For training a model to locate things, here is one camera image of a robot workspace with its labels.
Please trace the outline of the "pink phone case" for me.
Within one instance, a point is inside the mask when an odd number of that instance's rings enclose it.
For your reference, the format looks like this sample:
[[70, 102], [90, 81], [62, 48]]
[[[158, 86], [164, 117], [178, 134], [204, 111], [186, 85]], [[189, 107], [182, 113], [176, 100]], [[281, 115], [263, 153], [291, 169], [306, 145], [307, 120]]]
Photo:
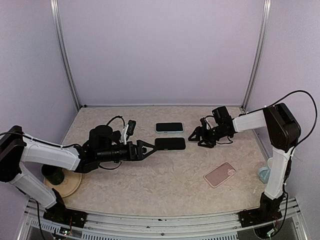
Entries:
[[233, 175], [235, 175], [237, 170], [228, 162], [224, 162], [217, 166], [210, 172], [204, 175], [204, 180], [212, 187], [217, 188], [222, 183], [227, 181]]

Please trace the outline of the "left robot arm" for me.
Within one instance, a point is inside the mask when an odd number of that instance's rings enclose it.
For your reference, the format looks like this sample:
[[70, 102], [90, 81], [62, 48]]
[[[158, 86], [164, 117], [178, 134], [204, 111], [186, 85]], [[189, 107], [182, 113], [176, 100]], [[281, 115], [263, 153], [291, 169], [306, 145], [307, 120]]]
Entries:
[[57, 221], [66, 222], [70, 211], [58, 191], [40, 182], [24, 163], [87, 174], [105, 162], [142, 161], [155, 153], [157, 147], [143, 140], [130, 141], [135, 126], [136, 122], [129, 120], [121, 131], [114, 131], [108, 123], [102, 124], [89, 131], [88, 140], [83, 145], [58, 145], [27, 135], [21, 126], [15, 125], [0, 135], [0, 180], [36, 200]]

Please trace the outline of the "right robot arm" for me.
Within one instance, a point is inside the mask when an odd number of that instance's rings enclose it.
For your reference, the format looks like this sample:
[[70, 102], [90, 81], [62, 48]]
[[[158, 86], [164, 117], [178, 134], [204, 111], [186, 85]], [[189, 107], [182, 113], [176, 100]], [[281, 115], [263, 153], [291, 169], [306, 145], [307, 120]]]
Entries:
[[188, 137], [190, 142], [211, 149], [222, 138], [231, 139], [236, 133], [267, 129], [272, 146], [272, 165], [255, 216], [260, 222], [268, 221], [278, 213], [283, 198], [288, 196], [285, 185], [291, 172], [292, 158], [296, 147], [303, 142], [298, 121], [281, 99], [235, 118], [231, 117], [226, 106], [220, 106], [212, 110], [211, 117], [216, 126], [211, 127], [206, 117], [201, 118], [201, 125]]

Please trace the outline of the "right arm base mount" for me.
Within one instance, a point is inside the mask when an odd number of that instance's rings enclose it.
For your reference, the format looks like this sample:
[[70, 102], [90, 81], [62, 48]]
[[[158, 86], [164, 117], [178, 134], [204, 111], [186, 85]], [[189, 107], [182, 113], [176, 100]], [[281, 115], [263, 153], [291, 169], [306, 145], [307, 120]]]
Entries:
[[259, 208], [249, 210], [242, 210], [238, 213], [239, 221], [242, 228], [260, 225], [268, 222], [275, 221], [282, 218], [282, 213], [279, 210], [275, 212], [263, 212]]

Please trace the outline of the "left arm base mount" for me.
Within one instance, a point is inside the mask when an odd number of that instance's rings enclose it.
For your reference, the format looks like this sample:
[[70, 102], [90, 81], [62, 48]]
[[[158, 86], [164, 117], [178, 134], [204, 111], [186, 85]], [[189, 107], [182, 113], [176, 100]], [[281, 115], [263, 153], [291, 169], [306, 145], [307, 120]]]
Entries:
[[51, 207], [46, 209], [43, 218], [70, 227], [83, 228], [88, 214], [84, 211], [69, 208]]

